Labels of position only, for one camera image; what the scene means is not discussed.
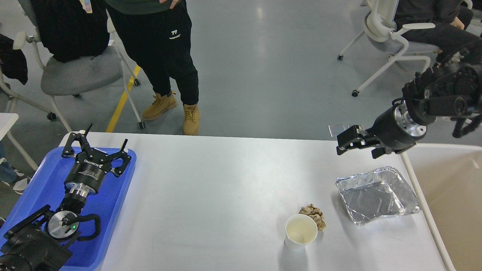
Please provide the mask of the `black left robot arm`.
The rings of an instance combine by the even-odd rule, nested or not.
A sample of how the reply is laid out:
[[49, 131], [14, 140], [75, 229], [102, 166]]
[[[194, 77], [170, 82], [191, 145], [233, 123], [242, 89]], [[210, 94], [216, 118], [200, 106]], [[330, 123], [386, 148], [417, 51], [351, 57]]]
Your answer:
[[93, 270], [103, 259], [136, 155], [71, 132], [52, 150], [1, 230], [2, 271]]

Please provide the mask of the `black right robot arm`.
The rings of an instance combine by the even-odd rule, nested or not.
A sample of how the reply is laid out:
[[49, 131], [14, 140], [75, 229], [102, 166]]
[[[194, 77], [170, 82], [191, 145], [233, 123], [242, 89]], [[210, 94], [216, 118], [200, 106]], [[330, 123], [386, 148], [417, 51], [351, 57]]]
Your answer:
[[437, 117], [456, 122], [455, 138], [476, 130], [481, 124], [481, 64], [468, 63], [469, 56], [461, 49], [439, 66], [417, 72], [372, 127], [353, 125], [337, 136], [337, 154], [369, 147], [372, 158], [403, 153], [424, 138]]

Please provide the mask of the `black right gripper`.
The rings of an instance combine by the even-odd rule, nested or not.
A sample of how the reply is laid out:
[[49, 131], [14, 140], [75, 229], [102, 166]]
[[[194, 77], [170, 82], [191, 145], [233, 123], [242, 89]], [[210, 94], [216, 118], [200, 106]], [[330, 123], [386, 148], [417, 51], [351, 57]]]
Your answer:
[[396, 104], [378, 116], [372, 128], [359, 133], [357, 130], [345, 130], [336, 139], [337, 155], [352, 149], [365, 149], [376, 146], [372, 158], [376, 159], [391, 153], [403, 153], [415, 146], [416, 141], [424, 138], [427, 127], [419, 125], [409, 115], [405, 104]]

